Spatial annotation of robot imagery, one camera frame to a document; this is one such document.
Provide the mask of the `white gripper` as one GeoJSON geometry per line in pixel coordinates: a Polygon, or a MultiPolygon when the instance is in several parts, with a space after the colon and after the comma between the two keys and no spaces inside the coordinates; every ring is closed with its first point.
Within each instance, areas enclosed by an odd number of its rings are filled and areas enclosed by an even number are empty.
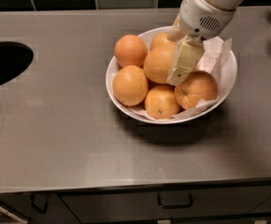
{"type": "Polygon", "coordinates": [[[167,32],[169,41],[178,41],[168,72],[168,84],[176,86],[182,83],[199,63],[205,50],[203,41],[198,37],[210,39],[218,36],[234,14],[233,10],[217,8],[207,0],[181,2],[178,17],[167,32]]]}

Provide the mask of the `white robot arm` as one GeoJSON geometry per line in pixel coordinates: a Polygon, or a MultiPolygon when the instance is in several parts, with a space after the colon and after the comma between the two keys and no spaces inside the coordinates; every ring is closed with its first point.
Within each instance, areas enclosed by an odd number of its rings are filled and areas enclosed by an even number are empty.
{"type": "Polygon", "coordinates": [[[167,83],[185,80],[204,55],[204,41],[218,36],[243,0],[182,0],[167,39],[176,42],[167,83]]]}

